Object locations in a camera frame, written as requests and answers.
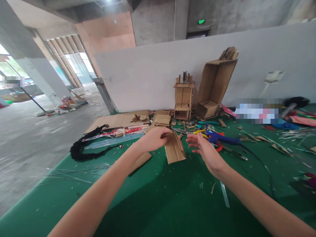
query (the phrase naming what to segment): pink fabric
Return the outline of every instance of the pink fabric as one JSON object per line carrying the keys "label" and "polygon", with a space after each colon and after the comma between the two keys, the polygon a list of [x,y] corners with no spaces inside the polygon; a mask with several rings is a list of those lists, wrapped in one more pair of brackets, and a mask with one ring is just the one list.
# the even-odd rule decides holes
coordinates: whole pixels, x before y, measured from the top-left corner
{"label": "pink fabric", "polygon": [[311,118],[303,118],[299,116],[290,116],[291,120],[294,123],[305,124],[308,126],[316,127],[316,120]]}

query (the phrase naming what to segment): concrete floor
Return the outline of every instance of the concrete floor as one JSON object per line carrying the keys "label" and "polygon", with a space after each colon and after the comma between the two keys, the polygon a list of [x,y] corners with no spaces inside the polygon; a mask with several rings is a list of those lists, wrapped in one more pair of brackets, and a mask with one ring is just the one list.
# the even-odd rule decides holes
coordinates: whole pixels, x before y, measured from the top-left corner
{"label": "concrete floor", "polygon": [[[69,153],[98,116],[109,114],[94,83],[84,93],[88,105],[60,116],[36,117],[41,110],[31,100],[0,109],[0,216]],[[37,98],[45,110],[53,108],[45,95]]]}

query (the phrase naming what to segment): black cable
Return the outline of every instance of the black cable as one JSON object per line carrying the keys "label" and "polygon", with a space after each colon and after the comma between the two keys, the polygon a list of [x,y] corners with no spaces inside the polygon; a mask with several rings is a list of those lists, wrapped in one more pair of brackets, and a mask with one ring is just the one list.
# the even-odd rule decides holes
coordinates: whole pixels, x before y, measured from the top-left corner
{"label": "black cable", "polygon": [[254,155],[257,160],[263,165],[263,167],[267,170],[268,174],[269,174],[269,179],[270,179],[270,190],[271,190],[271,197],[276,201],[277,201],[277,198],[276,196],[274,195],[274,190],[273,190],[273,178],[272,178],[272,175],[270,173],[270,170],[268,169],[268,167],[263,163],[263,161],[258,157],[256,156],[255,153],[253,153],[251,150],[249,150],[247,147],[245,147],[244,145],[240,144],[240,146],[244,149],[246,149],[247,151],[249,151],[252,155]]}
{"label": "black cable", "polygon": [[90,160],[90,159],[96,159],[96,158],[104,155],[110,149],[120,145],[119,144],[119,145],[115,145],[115,146],[109,146],[106,150],[103,150],[103,151],[101,151],[99,153],[82,154],[82,152],[84,150],[84,147],[87,145],[87,143],[90,142],[90,141],[83,142],[82,140],[97,135],[98,133],[101,132],[101,130],[104,127],[109,127],[109,125],[105,124],[105,125],[103,125],[101,127],[97,127],[93,131],[91,131],[91,132],[87,133],[86,135],[84,135],[83,137],[81,137],[78,141],[76,141],[72,145],[72,147],[70,148],[70,155],[75,161],[86,161],[86,160]]}

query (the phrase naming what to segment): exit sign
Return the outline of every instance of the exit sign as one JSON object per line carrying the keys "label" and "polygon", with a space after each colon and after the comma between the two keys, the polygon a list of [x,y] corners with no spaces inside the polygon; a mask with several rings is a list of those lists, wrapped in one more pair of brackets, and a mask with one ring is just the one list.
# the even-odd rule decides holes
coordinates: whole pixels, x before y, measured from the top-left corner
{"label": "exit sign", "polygon": [[198,21],[197,21],[197,24],[198,24],[198,25],[201,25],[201,24],[204,24],[204,23],[205,23],[205,19],[201,19],[201,20],[198,20]]}

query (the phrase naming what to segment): table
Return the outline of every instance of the table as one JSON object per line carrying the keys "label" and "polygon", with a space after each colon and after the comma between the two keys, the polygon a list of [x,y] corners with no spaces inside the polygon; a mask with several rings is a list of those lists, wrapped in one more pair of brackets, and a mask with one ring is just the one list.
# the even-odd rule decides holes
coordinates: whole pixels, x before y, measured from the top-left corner
{"label": "table", "polygon": [[[225,135],[238,137],[239,124],[224,119],[228,126]],[[279,142],[276,133],[262,125],[243,124],[244,131],[264,135]],[[87,166],[108,162],[113,164],[133,141],[124,148],[114,148],[103,157],[86,162],[76,162],[67,155],[55,170],[84,170]],[[227,190],[230,208],[225,206],[220,182],[207,170],[202,158],[191,152],[182,139],[187,159],[168,164],[164,148],[151,152],[152,158],[127,177],[113,200],[95,236],[269,236],[265,228],[242,203]],[[301,171],[316,173],[315,156],[294,150],[300,157],[284,155],[267,142],[244,142],[259,156],[274,179],[275,195],[279,203],[316,228],[315,202],[310,202],[289,186]],[[244,161],[229,152],[220,154],[226,162],[261,190],[270,194],[266,170],[251,154],[242,148]],[[95,173],[103,174],[105,170]],[[99,175],[70,173],[79,179],[95,182]],[[46,236],[67,210],[92,185],[83,181],[44,178],[22,200],[0,219],[1,236]]]}

